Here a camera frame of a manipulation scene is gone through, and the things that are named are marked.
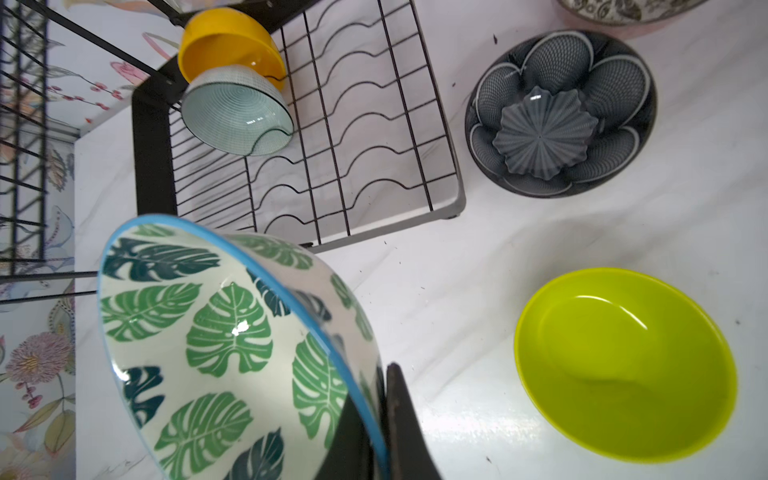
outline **green leaf pattern bowl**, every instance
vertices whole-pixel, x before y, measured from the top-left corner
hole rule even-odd
[[[120,394],[167,478],[314,478],[347,398],[388,476],[379,350],[320,259],[147,215],[112,235],[98,280]]]

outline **lime green bowl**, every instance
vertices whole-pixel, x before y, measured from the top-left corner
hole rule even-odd
[[[736,401],[736,367],[709,316],[679,290],[596,268],[544,285],[515,332],[525,390],[563,435],[630,462],[704,447]]]

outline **light blue textured bowl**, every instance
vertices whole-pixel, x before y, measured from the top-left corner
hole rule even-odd
[[[211,68],[184,94],[181,117],[192,134],[236,155],[268,155],[288,145],[293,120],[280,92],[242,65]]]

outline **decorative patterned bowl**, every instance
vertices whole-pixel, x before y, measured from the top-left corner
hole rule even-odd
[[[522,42],[481,76],[465,133],[475,163],[506,190],[578,194],[609,180],[656,117],[648,67],[623,42],[556,31]]]
[[[314,478],[347,398],[386,477],[373,331],[311,253],[148,215],[112,235],[98,295],[127,412],[167,478]]]
[[[211,68],[195,78],[181,101],[192,134],[235,155],[268,155],[288,145],[293,119],[280,92],[241,65]]]
[[[706,0],[557,0],[562,8],[593,25],[628,26],[663,22]]]

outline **yellow bowl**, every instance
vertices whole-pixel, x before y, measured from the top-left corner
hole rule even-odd
[[[679,290],[629,270],[580,270],[544,285],[518,322],[515,361],[556,429],[625,461],[701,449],[736,401],[736,367],[714,322]]]
[[[244,65],[283,88],[286,68],[270,33],[233,8],[212,8],[187,23],[179,47],[179,70],[188,82],[215,67]]]

